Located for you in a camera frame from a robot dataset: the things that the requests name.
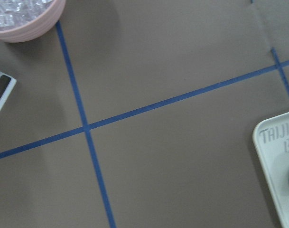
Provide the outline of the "pink bowl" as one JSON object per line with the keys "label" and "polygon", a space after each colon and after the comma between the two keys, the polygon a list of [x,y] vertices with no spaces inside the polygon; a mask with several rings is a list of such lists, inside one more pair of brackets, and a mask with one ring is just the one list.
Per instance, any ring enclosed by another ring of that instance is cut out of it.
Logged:
{"label": "pink bowl", "polygon": [[47,33],[60,19],[66,0],[54,0],[36,19],[25,25],[0,31],[0,40],[7,43],[19,43],[36,39]]}

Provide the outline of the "white rectangular tray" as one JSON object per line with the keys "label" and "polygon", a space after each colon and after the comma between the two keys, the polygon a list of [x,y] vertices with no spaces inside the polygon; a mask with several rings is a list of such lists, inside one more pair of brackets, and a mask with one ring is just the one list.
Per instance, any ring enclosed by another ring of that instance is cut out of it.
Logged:
{"label": "white rectangular tray", "polygon": [[289,112],[258,123],[252,140],[283,228],[289,228]]}

